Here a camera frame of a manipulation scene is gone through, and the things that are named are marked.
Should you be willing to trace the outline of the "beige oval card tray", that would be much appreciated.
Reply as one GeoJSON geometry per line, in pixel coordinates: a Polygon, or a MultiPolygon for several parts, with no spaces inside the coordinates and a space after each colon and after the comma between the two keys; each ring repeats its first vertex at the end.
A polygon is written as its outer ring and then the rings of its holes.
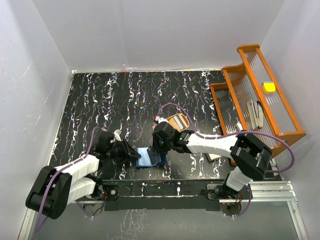
{"type": "Polygon", "coordinates": [[[182,113],[174,114],[166,118],[166,120],[175,130],[179,132],[188,129],[190,126],[188,118],[182,113]]]}

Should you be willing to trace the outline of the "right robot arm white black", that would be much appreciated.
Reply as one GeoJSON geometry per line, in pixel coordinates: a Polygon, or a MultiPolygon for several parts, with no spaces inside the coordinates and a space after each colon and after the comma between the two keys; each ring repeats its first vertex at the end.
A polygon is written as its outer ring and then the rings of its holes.
{"type": "Polygon", "coordinates": [[[174,150],[180,154],[214,154],[236,163],[222,185],[211,190],[219,198],[237,198],[242,188],[265,177],[272,150],[252,133],[241,131],[231,136],[200,136],[192,130],[178,131],[169,123],[161,122],[152,133],[152,150],[166,154],[174,150]]]}

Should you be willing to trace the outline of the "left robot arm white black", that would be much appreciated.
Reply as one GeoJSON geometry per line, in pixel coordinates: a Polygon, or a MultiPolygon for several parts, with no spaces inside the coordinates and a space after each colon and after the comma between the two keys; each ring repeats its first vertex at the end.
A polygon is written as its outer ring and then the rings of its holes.
{"type": "Polygon", "coordinates": [[[25,206],[50,219],[59,218],[67,205],[89,196],[93,200],[103,195],[103,187],[89,177],[106,160],[134,162],[141,157],[127,140],[115,132],[102,132],[96,144],[70,163],[43,167],[25,200],[25,206]]]}

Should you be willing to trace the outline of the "blue leather card holder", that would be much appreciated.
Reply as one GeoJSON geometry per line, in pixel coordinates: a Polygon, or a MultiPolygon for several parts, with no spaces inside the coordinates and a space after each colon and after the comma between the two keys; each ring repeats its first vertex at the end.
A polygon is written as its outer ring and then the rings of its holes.
{"type": "Polygon", "coordinates": [[[137,168],[151,168],[156,166],[163,166],[167,163],[166,153],[156,153],[151,146],[139,147],[137,152],[140,157],[136,161],[137,168]]]}

